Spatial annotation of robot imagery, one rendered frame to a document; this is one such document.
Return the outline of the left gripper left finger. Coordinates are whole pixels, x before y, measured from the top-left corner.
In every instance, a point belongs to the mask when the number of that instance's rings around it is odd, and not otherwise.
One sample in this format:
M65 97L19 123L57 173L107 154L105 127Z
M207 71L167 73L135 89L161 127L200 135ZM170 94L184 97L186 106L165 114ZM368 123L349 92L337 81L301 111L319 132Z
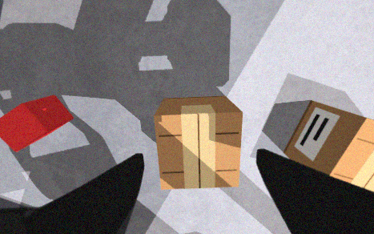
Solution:
M125 234L144 172L142 153L41 207L0 208L0 234Z

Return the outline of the brown cardboard box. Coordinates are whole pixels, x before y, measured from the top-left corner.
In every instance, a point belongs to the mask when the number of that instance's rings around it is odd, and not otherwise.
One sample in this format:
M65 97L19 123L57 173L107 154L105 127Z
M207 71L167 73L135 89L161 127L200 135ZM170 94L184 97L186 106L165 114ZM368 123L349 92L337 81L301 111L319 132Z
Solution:
M165 98L154 121L161 190L239 186L243 112L229 98Z
M374 119L311 100L284 154L374 191Z

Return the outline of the red block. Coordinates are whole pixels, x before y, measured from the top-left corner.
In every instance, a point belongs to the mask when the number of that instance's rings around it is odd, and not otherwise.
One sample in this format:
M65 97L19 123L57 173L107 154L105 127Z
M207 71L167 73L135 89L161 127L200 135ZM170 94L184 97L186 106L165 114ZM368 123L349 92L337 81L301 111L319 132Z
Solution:
M73 118L55 95L21 103L0 118L0 138L20 151Z

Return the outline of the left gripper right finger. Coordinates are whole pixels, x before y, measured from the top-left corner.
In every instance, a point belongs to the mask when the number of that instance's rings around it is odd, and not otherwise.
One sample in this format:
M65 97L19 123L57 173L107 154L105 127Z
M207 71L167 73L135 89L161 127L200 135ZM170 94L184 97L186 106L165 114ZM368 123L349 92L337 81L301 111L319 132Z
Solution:
M374 234L374 191L266 149L256 165L291 234Z

